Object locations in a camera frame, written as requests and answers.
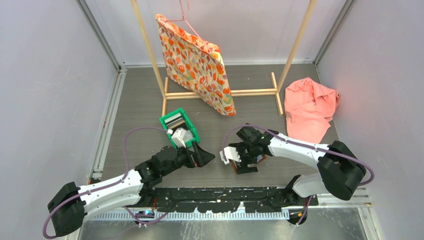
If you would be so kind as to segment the green plastic card bin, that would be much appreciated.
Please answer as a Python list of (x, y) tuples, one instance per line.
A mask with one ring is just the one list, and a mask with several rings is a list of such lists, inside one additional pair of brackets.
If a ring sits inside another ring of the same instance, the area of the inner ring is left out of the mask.
[(201, 141), (195, 126), (181, 107), (160, 117), (159, 122), (168, 131), (168, 138), (176, 149), (191, 148), (193, 142)]

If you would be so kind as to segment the brown leather card holder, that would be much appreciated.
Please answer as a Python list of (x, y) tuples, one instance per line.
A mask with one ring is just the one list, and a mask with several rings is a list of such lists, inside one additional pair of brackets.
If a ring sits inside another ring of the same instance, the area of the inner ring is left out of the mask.
[[(266, 156), (265, 155), (259, 155), (257, 157), (244, 156), (244, 157), (241, 157), (240, 159), (241, 159), (241, 162), (256, 163), (258, 165), (259, 163), (263, 162), (266, 159)], [(234, 162), (231, 162), (230, 164), (232, 168), (235, 170)]]

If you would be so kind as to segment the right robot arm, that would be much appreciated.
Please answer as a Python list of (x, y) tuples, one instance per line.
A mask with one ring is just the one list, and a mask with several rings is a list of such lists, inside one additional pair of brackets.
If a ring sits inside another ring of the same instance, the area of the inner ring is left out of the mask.
[(310, 143), (251, 124), (234, 130), (241, 141), (224, 142), (220, 158), (225, 165), (232, 165), (236, 174), (256, 173), (256, 165), (266, 157), (287, 158), (317, 171), (295, 175), (286, 185), (282, 194), (291, 205), (299, 205), (305, 198), (319, 194), (348, 201), (357, 187), (374, 179), (374, 172), (341, 141)]

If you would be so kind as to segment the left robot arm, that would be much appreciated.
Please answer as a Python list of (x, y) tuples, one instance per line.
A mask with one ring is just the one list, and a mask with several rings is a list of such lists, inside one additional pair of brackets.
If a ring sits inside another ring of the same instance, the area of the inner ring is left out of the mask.
[(69, 182), (62, 186), (48, 203), (48, 218), (43, 226), (46, 239), (69, 235), (92, 217), (107, 211), (139, 204), (148, 207), (153, 202), (150, 191), (163, 177), (182, 168), (202, 168), (215, 155), (196, 142), (192, 148), (165, 146), (150, 159), (117, 177), (89, 185)]

